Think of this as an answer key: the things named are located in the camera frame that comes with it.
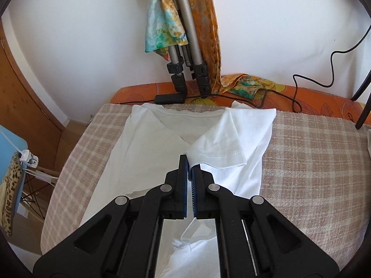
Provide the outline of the black power adapter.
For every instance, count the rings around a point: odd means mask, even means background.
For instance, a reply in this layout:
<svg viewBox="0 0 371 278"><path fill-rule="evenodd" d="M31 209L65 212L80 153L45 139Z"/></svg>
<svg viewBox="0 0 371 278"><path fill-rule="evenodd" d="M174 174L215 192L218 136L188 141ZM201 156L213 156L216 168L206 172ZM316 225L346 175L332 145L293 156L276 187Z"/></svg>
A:
<svg viewBox="0 0 371 278"><path fill-rule="evenodd" d="M186 101L186 97L187 97L186 95L181 93L156 95L154 98L154 104L157 105L183 104Z"/></svg>

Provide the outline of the plaid beige bed blanket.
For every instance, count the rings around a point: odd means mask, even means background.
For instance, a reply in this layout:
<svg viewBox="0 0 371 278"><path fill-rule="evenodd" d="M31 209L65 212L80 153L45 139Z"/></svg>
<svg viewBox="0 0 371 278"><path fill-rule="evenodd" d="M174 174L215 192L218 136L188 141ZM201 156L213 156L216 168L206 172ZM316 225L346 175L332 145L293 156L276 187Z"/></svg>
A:
<svg viewBox="0 0 371 278"><path fill-rule="evenodd" d="M106 104L95 115L60 173L41 236L48 252L75 231L129 105ZM262 196L344 267L370 220L368 126L336 117L278 112L263 156Z"/></svg>

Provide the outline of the silver folded tripod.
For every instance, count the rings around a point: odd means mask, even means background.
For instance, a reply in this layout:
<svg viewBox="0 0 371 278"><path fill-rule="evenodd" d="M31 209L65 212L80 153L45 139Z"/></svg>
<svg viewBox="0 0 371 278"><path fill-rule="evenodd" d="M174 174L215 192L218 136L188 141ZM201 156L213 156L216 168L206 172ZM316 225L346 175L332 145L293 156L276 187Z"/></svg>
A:
<svg viewBox="0 0 371 278"><path fill-rule="evenodd" d="M176 0L175 3L180 11L179 16L188 40L188 48L185 50L188 52L187 56L193 69L193 77L198 84L200 96L206 98L211 94L208 64L202 57L191 4L189 0Z"/></svg>

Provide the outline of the colourful orange scarf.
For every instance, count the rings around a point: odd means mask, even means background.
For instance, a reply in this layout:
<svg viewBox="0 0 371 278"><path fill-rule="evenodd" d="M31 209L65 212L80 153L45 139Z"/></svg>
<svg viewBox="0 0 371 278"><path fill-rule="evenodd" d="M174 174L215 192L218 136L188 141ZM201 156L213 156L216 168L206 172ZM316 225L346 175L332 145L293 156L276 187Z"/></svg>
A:
<svg viewBox="0 0 371 278"><path fill-rule="evenodd" d="M275 89L269 80L245 73L221 74L221 50L213 0L148 0L145 51L168 61L179 95L187 94L184 67L202 96L231 92L253 99Z"/></svg>

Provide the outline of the white clip desk lamp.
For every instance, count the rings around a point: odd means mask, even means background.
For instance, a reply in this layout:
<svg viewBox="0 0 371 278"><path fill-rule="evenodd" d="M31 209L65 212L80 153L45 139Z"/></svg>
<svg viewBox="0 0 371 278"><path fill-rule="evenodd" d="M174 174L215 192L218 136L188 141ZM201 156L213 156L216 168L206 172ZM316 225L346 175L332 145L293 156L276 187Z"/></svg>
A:
<svg viewBox="0 0 371 278"><path fill-rule="evenodd" d="M4 157L17 152L20 155L20 161L27 167L38 167L39 158L28 149L27 142L3 126L1 126L1 148L4 149Z"/></svg>

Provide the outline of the leopard print cloth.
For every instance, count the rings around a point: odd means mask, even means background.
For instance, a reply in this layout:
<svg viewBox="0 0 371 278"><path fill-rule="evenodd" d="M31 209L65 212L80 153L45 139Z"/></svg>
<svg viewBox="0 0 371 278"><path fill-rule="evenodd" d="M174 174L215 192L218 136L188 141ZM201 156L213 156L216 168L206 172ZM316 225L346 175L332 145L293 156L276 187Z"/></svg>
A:
<svg viewBox="0 0 371 278"><path fill-rule="evenodd" d="M15 152L1 181L1 228L9 237L13 234L13 217L21 179L21 162L19 154Z"/></svg>

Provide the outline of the wooden door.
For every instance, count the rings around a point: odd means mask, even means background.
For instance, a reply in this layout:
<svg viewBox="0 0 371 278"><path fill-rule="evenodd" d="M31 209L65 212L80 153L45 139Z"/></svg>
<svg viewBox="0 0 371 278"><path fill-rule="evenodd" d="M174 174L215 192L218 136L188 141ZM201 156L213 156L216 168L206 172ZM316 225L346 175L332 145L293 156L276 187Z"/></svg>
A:
<svg viewBox="0 0 371 278"><path fill-rule="evenodd" d="M61 171L58 148L64 126L38 98L19 69L1 28L1 125L22 137L40 166Z"/></svg>

